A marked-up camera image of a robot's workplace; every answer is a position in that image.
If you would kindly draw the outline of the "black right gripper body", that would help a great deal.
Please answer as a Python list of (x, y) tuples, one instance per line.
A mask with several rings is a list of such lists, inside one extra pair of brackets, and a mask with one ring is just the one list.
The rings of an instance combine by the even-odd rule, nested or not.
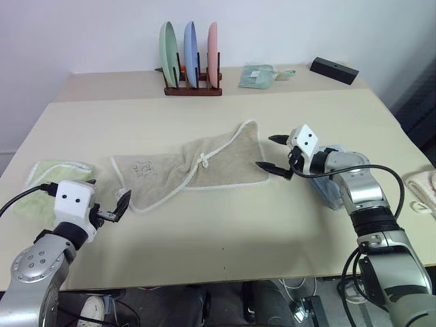
[(305, 159), (302, 156), (302, 150), (298, 146), (292, 148), (288, 159), (292, 174), (304, 174)]

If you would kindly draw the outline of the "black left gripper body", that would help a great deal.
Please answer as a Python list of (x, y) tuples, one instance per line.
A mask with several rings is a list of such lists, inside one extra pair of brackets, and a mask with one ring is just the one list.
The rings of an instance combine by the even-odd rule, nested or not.
[(91, 209), (91, 225), (94, 228), (100, 228), (104, 225), (105, 221), (116, 223), (119, 221), (119, 218), (114, 213), (101, 210), (99, 204), (94, 204)]

